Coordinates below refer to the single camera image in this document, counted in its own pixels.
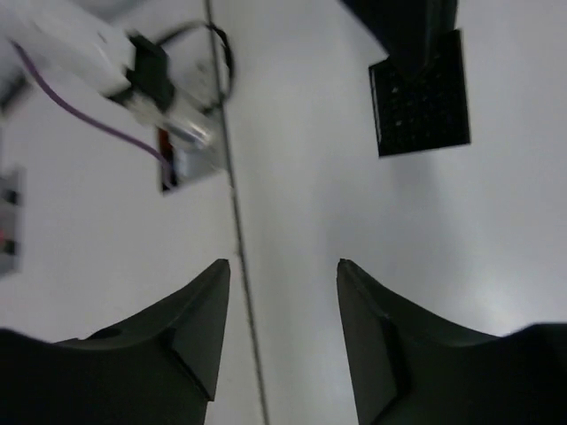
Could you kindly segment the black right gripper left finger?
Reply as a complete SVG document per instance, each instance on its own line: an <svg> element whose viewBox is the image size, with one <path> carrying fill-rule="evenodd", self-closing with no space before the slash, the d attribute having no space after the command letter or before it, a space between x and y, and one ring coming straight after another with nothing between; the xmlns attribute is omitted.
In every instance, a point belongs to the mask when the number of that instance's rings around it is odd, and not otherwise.
<svg viewBox="0 0 567 425"><path fill-rule="evenodd" d="M214 401L230 267L85 339L1 331L3 424L202 424Z"/></svg>

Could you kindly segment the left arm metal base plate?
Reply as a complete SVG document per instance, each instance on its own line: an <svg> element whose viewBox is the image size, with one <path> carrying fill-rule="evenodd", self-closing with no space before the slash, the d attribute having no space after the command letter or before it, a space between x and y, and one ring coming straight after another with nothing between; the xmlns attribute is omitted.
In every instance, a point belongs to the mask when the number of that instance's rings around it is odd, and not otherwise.
<svg viewBox="0 0 567 425"><path fill-rule="evenodd" d="M159 188L163 195L226 169L223 140L219 136L208 146L189 146L174 133L158 128L156 140L159 153L171 168L170 176L160 172Z"/></svg>

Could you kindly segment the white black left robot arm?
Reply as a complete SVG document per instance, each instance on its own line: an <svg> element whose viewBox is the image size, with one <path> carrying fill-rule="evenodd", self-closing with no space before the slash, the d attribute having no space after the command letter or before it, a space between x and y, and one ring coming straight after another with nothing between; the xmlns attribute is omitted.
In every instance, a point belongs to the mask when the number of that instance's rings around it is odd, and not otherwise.
<svg viewBox="0 0 567 425"><path fill-rule="evenodd" d="M415 79L431 66L439 39L455 28L456 1L346 1L346 9L372 34L405 77ZM208 106L194 107L169 77L165 47L176 37L205 28L223 44L229 86ZM76 118L107 134L137 144L129 135L74 109L41 78L32 54L63 67L140 121L166 130L183 149L214 144L217 131L209 114L231 94L236 68L226 33L205 21L184 22L152 41L109 25L72 1L3 1L1 34L17 51L44 92Z"/></svg>

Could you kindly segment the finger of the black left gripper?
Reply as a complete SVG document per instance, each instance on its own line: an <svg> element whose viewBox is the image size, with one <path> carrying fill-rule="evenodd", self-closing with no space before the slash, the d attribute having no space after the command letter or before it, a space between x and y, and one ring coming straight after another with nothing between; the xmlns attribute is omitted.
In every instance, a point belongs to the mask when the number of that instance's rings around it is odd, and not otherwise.
<svg viewBox="0 0 567 425"><path fill-rule="evenodd" d="M458 8L456 0L351 0L343 5L409 80L431 66L439 39L455 29Z"/></svg>

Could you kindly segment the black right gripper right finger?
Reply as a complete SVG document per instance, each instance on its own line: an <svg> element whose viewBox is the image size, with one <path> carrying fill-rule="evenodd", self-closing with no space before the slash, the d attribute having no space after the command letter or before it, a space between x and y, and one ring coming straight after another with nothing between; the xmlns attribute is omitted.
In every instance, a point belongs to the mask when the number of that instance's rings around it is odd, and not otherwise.
<svg viewBox="0 0 567 425"><path fill-rule="evenodd" d="M338 303L361 424L563 424L566 327L492 336L387 289L348 259Z"/></svg>

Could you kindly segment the black lego brick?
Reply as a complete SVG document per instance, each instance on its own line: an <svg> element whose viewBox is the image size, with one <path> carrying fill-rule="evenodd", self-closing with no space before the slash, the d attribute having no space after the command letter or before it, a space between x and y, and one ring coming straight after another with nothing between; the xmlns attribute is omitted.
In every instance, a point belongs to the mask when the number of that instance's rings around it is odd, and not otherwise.
<svg viewBox="0 0 567 425"><path fill-rule="evenodd" d="M431 68L409 81L385 59L369 68L381 158L470 144L462 32L444 35Z"/></svg>

